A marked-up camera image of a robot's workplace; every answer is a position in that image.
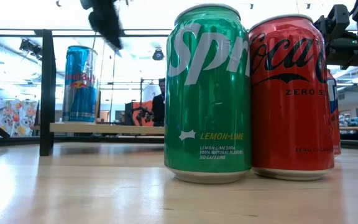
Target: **sprite can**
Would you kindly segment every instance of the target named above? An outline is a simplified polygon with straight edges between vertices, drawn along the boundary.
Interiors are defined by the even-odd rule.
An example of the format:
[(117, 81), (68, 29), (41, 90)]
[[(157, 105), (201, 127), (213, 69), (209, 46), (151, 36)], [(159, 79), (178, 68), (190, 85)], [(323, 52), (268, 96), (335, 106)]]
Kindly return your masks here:
[(251, 167), (248, 34), (223, 4), (182, 12), (167, 41), (165, 166), (206, 184)]

